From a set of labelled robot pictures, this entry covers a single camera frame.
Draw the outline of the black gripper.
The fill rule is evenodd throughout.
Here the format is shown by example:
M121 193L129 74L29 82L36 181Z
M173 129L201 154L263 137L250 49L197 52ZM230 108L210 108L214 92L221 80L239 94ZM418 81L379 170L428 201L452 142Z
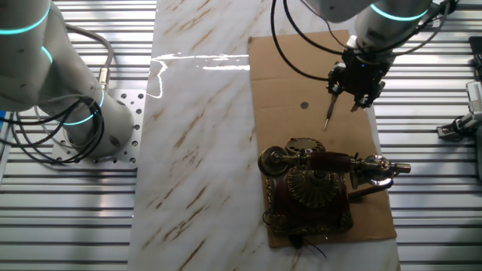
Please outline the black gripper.
M354 95L351 112L359 108L370 108L385 87L383 77L391 68L395 57L389 55L369 55L368 59L355 56L353 49L345 49L342 62L336 62L328 73L328 93L333 105L342 92Z

